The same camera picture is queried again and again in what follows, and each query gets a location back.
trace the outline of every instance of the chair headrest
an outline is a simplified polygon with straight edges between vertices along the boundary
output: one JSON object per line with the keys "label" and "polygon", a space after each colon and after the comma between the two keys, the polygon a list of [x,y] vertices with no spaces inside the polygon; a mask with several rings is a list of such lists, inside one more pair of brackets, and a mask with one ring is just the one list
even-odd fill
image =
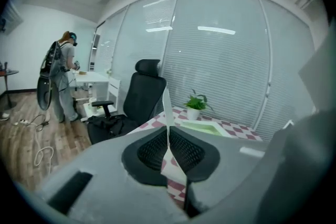
{"label": "chair headrest", "polygon": [[135,69],[138,73],[157,77],[158,76],[158,63],[160,60],[142,59],[135,64]]}

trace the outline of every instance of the potted plant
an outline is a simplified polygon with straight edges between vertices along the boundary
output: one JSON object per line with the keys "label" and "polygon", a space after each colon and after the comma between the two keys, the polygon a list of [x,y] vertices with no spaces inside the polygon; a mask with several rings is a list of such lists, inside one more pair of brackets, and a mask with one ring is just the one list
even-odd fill
{"label": "potted plant", "polygon": [[184,105],[187,106],[187,117],[189,120],[197,120],[199,113],[201,110],[206,109],[208,106],[213,110],[213,108],[207,103],[208,100],[205,95],[198,94],[195,97],[190,95],[190,99],[188,103],[185,103]]}

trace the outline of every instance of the chair armrest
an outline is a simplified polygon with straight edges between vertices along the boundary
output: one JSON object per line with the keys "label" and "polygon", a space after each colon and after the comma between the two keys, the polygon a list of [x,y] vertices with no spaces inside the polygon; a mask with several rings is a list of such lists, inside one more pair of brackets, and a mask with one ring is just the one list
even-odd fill
{"label": "chair armrest", "polygon": [[104,106],[104,105],[111,105],[114,104],[112,101],[97,101],[97,102],[92,102],[92,106]]}

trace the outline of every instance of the round table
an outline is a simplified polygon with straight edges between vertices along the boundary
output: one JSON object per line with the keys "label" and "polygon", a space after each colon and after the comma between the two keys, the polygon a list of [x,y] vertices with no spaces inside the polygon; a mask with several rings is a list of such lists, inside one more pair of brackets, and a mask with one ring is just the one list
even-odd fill
{"label": "round table", "polygon": [[19,73],[19,71],[16,70],[11,70],[5,73],[2,73],[0,71],[0,77],[5,77],[5,84],[6,84],[6,93],[7,93],[7,106],[5,107],[5,110],[12,109],[13,107],[16,106],[15,102],[12,102],[11,99],[9,98],[9,93],[8,93],[8,85],[7,85],[7,77],[10,75],[14,75]]}

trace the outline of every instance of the black office chair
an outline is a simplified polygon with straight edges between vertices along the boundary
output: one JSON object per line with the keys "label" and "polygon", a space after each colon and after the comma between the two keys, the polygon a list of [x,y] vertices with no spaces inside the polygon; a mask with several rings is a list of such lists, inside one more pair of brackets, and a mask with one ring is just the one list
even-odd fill
{"label": "black office chair", "polygon": [[166,80],[158,76],[160,60],[143,59],[136,63],[131,84],[123,106],[126,115],[111,116],[108,105],[111,101],[94,102],[92,106],[103,106],[104,117],[88,120],[88,133],[92,144],[123,136],[146,121],[154,110],[166,87]]}

